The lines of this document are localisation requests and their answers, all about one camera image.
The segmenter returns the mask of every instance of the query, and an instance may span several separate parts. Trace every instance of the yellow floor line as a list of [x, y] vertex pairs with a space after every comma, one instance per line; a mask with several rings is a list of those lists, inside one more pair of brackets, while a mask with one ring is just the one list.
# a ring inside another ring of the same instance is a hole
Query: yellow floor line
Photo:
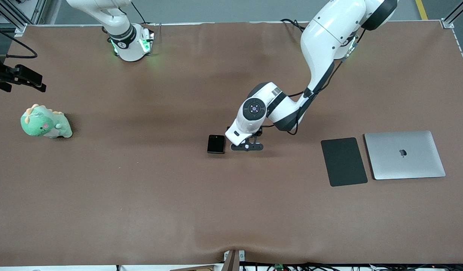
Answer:
[[422, 4], [422, 0], [416, 0], [417, 9], [419, 9], [419, 14], [422, 20], [429, 20], [426, 14], [426, 10], [424, 9], [424, 5]]

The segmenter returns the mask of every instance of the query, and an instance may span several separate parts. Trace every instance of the black clamp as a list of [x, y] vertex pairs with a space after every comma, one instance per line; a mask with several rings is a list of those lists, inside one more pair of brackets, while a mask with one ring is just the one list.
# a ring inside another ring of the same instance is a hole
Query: black clamp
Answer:
[[238, 146], [236, 146], [235, 144], [231, 144], [230, 148], [232, 151], [262, 151], [263, 144], [257, 142], [257, 138], [260, 137], [262, 134], [263, 129], [260, 128], [251, 137], [245, 139], [245, 141], [243, 141], [241, 144], [239, 144]]
[[14, 68], [4, 65], [0, 61], [0, 89], [6, 92], [12, 90], [12, 85], [26, 85], [40, 92], [46, 91], [46, 85], [42, 83], [42, 75], [18, 64]]

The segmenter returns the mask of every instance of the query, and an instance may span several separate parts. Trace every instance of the metal frame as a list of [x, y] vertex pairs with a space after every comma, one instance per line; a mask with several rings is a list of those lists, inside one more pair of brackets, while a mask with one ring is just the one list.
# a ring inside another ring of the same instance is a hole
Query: metal frame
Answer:
[[454, 24], [453, 22], [459, 17], [459, 15], [463, 12], [463, 0], [459, 3], [455, 9], [445, 18], [441, 19], [441, 24], [444, 29], [453, 29]]
[[9, 0], [0, 0], [0, 14], [20, 31], [25, 29], [26, 24], [32, 24], [32, 21]]
[[17, 34], [22, 34], [28, 24], [38, 24], [46, 3], [47, 0], [37, 0], [32, 17], [29, 18], [9, 0], [0, 0], [0, 14], [9, 22], [7, 24], [0, 24], [0, 29], [12, 31], [15, 29]]

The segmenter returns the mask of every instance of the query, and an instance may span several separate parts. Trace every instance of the robotic arm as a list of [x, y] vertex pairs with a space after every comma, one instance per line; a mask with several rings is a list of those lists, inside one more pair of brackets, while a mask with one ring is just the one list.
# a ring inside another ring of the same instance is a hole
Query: robotic arm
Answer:
[[154, 33], [131, 24], [120, 8], [131, 0], [67, 0], [71, 7], [98, 20], [111, 37], [114, 50], [125, 61], [137, 61], [151, 53]]
[[272, 82], [258, 84], [241, 105], [226, 137], [238, 146], [260, 129], [265, 118], [280, 131], [296, 129], [333, 72], [333, 61], [345, 56], [358, 29], [374, 30], [386, 23], [398, 1], [330, 0], [302, 34], [302, 53], [312, 78], [299, 100], [293, 101]]

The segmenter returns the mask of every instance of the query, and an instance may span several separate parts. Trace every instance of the black mouse pad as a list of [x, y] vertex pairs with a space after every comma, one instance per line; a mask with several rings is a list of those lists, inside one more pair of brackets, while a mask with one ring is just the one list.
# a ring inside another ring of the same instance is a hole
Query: black mouse pad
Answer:
[[321, 141], [331, 186], [367, 182], [364, 163], [355, 137]]

